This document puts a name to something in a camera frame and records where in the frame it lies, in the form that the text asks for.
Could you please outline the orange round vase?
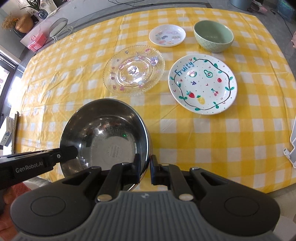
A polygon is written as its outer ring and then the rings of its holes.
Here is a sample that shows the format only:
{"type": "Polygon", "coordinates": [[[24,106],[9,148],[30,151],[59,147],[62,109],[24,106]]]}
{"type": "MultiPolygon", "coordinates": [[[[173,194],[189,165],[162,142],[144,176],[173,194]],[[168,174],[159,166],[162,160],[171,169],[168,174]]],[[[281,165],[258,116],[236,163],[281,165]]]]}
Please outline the orange round vase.
{"type": "Polygon", "coordinates": [[[26,14],[16,21],[15,29],[27,34],[34,27],[34,22],[30,15],[26,14]]]}

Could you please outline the round grey chair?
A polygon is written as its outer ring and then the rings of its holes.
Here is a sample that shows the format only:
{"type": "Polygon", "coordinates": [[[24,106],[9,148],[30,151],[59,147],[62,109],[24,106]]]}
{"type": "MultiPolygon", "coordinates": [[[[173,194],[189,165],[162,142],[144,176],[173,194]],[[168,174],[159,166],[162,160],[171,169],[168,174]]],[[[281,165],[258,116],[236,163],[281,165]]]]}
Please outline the round grey chair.
{"type": "Polygon", "coordinates": [[[58,36],[64,31],[67,31],[68,35],[76,32],[72,26],[68,25],[67,18],[60,18],[56,20],[49,28],[49,37],[54,40],[54,43],[56,43],[58,42],[58,36]]]}

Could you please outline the white fruity painted plate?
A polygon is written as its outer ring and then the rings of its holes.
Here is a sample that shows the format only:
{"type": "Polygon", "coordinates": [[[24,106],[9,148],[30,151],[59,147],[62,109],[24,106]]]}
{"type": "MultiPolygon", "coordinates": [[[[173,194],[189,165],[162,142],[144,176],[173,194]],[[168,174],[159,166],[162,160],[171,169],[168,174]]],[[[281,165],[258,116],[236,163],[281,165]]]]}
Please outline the white fruity painted plate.
{"type": "Polygon", "coordinates": [[[235,101],[238,86],[235,75],[221,60],[205,54],[190,54],[177,60],[168,74],[174,99],[185,109],[214,115],[235,101]]]}

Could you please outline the blue water jug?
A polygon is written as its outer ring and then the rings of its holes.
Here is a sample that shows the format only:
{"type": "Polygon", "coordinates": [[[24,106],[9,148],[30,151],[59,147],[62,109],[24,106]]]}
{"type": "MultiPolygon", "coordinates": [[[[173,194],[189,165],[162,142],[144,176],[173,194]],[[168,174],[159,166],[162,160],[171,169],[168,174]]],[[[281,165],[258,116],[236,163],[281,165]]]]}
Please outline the blue water jug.
{"type": "Polygon", "coordinates": [[[279,0],[277,3],[277,12],[287,21],[295,18],[295,8],[293,8],[287,1],[279,0]]]}

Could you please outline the small white saucer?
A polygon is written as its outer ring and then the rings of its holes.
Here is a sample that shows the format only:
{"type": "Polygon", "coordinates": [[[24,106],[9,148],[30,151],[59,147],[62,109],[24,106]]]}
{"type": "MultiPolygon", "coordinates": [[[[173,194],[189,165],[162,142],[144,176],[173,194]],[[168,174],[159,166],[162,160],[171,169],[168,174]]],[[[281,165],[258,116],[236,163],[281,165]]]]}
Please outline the small white saucer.
{"type": "Polygon", "coordinates": [[[186,37],[183,28],[177,25],[160,25],[149,33],[149,40],[160,47],[174,47],[181,44],[186,37]]]}

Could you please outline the green ceramic bowl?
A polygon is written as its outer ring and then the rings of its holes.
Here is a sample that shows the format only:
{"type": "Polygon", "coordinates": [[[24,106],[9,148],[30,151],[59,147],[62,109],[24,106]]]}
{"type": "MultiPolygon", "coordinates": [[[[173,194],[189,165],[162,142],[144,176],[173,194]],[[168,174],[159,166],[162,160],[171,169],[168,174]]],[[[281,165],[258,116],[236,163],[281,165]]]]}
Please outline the green ceramic bowl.
{"type": "Polygon", "coordinates": [[[233,41],[233,32],[225,25],[202,20],[193,27],[194,36],[198,44],[211,53],[221,53],[228,49],[233,41]]]}

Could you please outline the orange steel bowl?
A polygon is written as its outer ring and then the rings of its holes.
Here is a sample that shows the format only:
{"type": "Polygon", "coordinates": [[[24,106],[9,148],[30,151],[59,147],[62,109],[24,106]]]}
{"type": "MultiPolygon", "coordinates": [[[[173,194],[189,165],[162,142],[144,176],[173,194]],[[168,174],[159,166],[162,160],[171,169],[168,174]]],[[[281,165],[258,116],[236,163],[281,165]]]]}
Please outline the orange steel bowl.
{"type": "Polygon", "coordinates": [[[140,115],[123,101],[103,98],[76,111],[65,125],[60,147],[74,146],[75,159],[60,164],[65,177],[92,166],[109,170],[118,163],[131,163],[140,155],[143,178],[152,154],[151,136],[140,115]]]}

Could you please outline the pink plastic box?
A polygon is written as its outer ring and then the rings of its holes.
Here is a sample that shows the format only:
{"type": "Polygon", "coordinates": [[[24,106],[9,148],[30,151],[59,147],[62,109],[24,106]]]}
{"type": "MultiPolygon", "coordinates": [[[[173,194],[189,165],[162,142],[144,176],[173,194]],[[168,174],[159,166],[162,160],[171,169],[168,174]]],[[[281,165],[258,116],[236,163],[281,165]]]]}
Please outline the pink plastic box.
{"type": "Polygon", "coordinates": [[[27,48],[33,52],[41,49],[47,41],[47,36],[44,33],[39,33],[36,36],[31,37],[27,48]]]}

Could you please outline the grey metal trash can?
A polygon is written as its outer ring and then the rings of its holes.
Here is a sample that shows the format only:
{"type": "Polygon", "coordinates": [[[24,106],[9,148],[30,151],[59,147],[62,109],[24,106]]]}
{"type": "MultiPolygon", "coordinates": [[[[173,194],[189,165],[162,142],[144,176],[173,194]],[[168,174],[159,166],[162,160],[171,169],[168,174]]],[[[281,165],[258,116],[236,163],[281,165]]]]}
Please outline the grey metal trash can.
{"type": "Polygon", "coordinates": [[[240,10],[247,11],[251,6],[252,0],[230,0],[230,3],[240,10]]]}

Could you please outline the yellow checkered tablecloth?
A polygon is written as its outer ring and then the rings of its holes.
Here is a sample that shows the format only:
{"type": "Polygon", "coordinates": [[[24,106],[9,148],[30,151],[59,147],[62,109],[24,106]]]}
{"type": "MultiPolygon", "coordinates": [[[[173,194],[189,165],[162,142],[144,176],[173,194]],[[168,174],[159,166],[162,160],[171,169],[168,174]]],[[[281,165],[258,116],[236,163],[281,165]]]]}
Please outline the yellow checkered tablecloth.
{"type": "Polygon", "coordinates": [[[64,126],[86,103],[111,97],[103,83],[108,60],[120,50],[149,45],[149,32],[161,24],[183,27],[182,44],[161,48],[165,72],[157,85],[138,96],[121,96],[147,125],[160,162],[187,170],[201,167],[225,178],[272,192],[295,183],[284,156],[295,119],[295,78],[276,41],[255,16],[206,8],[142,11],[103,21],[47,47],[28,63],[17,132],[18,152],[56,148],[64,126]],[[179,58],[203,53],[193,25],[223,23],[234,43],[216,57],[235,75],[238,94],[226,111],[211,116],[180,106],[168,87],[179,58]]]}

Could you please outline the white box at table edge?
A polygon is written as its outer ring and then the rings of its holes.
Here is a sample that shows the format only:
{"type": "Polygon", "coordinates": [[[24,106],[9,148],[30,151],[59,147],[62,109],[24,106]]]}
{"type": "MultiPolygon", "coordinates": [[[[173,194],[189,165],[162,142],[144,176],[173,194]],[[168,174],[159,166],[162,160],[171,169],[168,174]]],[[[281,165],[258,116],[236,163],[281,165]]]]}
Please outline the white box at table edge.
{"type": "Polygon", "coordinates": [[[1,132],[0,132],[1,146],[8,145],[8,141],[13,132],[13,125],[14,125],[14,119],[7,116],[4,119],[3,124],[1,125],[1,132]]]}

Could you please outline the clear glass plate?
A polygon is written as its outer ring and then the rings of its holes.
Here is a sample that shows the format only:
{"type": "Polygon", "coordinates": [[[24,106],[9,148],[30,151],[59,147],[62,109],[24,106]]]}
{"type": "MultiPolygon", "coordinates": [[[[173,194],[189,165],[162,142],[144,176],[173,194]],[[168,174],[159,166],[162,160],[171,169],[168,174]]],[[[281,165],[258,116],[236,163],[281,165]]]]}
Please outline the clear glass plate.
{"type": "Polygon", "coordinates": [[[134,45],[110,58],[103,71],[103,82],[114,95],[136,96],[154,87],[164,71],[165,59],[159,50],[134,45]]]}

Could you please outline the blue vase with plant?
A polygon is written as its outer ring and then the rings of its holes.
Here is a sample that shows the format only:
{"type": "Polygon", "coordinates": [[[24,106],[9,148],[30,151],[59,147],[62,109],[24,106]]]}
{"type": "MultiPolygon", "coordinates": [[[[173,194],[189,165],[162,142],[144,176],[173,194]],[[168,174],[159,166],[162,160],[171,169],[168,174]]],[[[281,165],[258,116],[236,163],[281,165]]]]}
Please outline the blue vase with plant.
{"type": "Polygon", "coordinates": [[[26,0],[28,5],[26,7],[23,7],[22,9],[25,8],[31,8],[34,9],[35,11],[38,12],[39,18],[42,20],[45,20],[48,16],[48,12],[45,9],[41,8],[41,1],[40,0],[26,0]]]}

